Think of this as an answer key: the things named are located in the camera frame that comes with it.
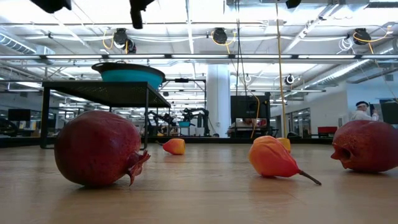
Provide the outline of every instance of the shelf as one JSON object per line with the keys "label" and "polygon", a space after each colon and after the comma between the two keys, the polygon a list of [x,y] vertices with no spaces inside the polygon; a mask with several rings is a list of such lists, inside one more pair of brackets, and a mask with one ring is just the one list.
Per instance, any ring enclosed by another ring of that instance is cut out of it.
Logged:
{"label": "shelf", "polygon": [[170,103],[147,82],[66,81],[43,82],[42,86],[105,106],[137,108],[146,107],[148,89],[150,108],[170,108]]}

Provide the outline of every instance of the white column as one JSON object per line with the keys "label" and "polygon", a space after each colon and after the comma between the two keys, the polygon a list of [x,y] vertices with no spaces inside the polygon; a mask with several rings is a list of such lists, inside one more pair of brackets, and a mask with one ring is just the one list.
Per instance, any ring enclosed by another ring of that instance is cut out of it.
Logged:
{"label": "white column", "polygon": [[231,92],[229,90],[229,65],[208,65],[207,72],[207,110],[209,111],[210,134],[215,131],[221,138],[227,138],[231,124]]}

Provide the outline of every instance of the wooden surface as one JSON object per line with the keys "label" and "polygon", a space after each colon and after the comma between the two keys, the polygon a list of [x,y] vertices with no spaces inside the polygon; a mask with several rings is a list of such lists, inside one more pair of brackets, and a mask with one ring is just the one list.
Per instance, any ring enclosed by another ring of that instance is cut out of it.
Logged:
{"label": "wooden surface", "polygon": [[53,150],[0,149],[0,223],[398,223],[398,170],[357,174],[330,159],[331,146],[293,145],[296,175],[263,179],[250,145],[187,144],[185,156],[150,145],[151,159],[129,187],[64,179]]}

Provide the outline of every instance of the red pomegranate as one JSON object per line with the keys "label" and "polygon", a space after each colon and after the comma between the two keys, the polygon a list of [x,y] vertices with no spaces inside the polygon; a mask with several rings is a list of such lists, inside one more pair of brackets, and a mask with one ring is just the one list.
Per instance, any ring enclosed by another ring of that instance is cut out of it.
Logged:
{"label": "red pomegranate", "polygon": [[384,172],[398,166],[398,130],[378,121],[350,121],[337,130],[335,153],[345,169]]}
{"label": "red pomegranate", "polygon": [[63,127],[55,162],[68,180],[90,187],[110,185],[124,175],[131,183],[150,158],[140,155],[141,136],[132,122],[109,112],[89,111]]}

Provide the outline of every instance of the black metal table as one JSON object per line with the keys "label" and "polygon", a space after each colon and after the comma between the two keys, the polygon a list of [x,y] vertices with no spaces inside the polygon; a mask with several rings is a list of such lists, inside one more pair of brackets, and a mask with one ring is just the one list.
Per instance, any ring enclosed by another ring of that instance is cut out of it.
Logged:
{"label": "black metal table", "polygon": [[[88,101],[112,107],[169,108],[162,95],[153,89],[147,82],[101,82],[101,81],[67,81],[43,82],[42,124],[40,147],[47,148],[48,120],[50,109],[50,90],[56,90]],[[148,120],[145,117],[144,149],[148,145]]]}

